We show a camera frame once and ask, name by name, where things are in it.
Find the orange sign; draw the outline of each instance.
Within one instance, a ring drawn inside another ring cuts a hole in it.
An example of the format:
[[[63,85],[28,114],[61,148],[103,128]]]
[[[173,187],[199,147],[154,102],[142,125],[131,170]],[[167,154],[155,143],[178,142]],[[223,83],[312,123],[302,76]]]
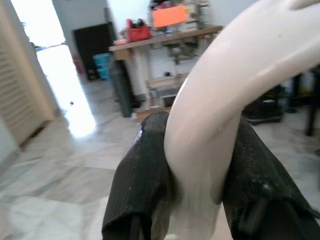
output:
[[[183,5],[152,11],[152,16],[156,28],[180,24],[187,20],[186,8]]]

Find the doorway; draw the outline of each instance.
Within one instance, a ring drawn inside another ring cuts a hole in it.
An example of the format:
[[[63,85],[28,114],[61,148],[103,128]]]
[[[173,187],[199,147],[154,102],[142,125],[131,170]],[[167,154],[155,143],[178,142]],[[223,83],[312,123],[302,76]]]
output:
[[[84,93],[52,0],[11,0],[62,113]]]

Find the white plastic tube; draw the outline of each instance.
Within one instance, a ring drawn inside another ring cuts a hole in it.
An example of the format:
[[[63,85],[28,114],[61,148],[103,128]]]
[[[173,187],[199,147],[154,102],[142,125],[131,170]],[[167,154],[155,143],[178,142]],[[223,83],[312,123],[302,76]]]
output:
[[[261,0],[201,56],[169,115],[165,154],[185,239],[210,239],[243,108],[320,63],[320,0]]]

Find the tiled floor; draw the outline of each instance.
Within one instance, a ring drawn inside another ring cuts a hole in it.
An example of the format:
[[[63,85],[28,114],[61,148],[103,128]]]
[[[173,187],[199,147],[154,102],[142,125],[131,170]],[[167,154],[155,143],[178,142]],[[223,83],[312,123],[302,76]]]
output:
[[[82,85],[75,100],[0,176],[0,239],[100,240],[115,169],[138,124],[121,117],[109,82]],[[320,148],[303,135],[305,112],[255,127],[312,206],[320,209]],[[231,239],[221,212],[214,239]]]

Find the blue container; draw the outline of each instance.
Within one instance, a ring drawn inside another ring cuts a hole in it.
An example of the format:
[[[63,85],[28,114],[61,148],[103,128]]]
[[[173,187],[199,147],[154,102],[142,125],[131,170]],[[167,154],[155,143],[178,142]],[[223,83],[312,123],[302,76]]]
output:
[[[96,70],[101,80],[109,80],[109,53],[102,53],[93,56],[96,65]]]

